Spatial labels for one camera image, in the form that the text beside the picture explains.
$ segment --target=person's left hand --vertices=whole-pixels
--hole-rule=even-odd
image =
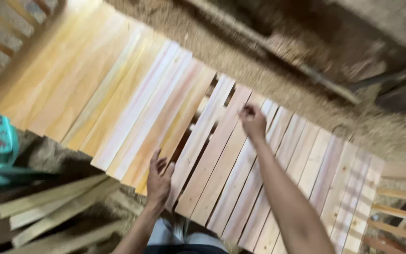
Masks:
[[[167,168],[167,158],[159,159],[161,149],[153,154],[150,160],[150,173],[147,179],[147,205],[150,209],[161,213],[164,211],[167,199],[170,195],[172,174],[175,164],[171,163]]]

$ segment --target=person's right hand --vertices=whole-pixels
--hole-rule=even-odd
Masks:
[[[252,142],[266,139],[266,117],[261,108],[253,103],[247,103],[239,112],[242,127]]]

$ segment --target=stack of wooden planks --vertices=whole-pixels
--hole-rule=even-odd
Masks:
[[[107,197],[139,215],[143,207],[121,193],[120,186],[119,182],[105,174],[91,176],[0,204],[0,218],[9,217],[12,230],[31,224],[12,240],[14,247],[19,248]],[[51,248],[44,250],[46,253],[69,253],[106,240],[124,226],[126,225],[121,222],[109,224],[73,240],[64,238],[67,234],[64,232],[9,253],[32,253],[35,249],[46,248],[45,244]]]
[[[92,165],[144,195],[149,159],[161,147],[160,156],[177,158],[169,209],[254,253],[281,254],[256,152],[237,115],[257,103],[277,160],[337,253],[358,251],[381,159],[216,77],[191,52],[102,2],[65,8],[40,48],[0,80],[0,113],[17,128],[92,156]]]

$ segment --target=forearm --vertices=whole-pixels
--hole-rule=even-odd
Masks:
[[[253,144],[265,192],[288,253],[334,253],[316,211],[278,164],[268,143],[259,139]]]
[[[147,205],[112,254],[143,253],[160,214],[157,208]]]

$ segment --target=hand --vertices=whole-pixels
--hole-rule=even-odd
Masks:
[[[153,154],[150,160],[150,173],[147,179],[147,205],[158,215],[164,211],[167,199],[172,188],[172,174],[175,170],[175,164],[171,163],[167,168],[167,158],[159,159],[161,149],[158,149]]]
[[[252,103],[247,103],[239,112],[242,127],[252,142],[266,140],[266,117],[261,108]]]

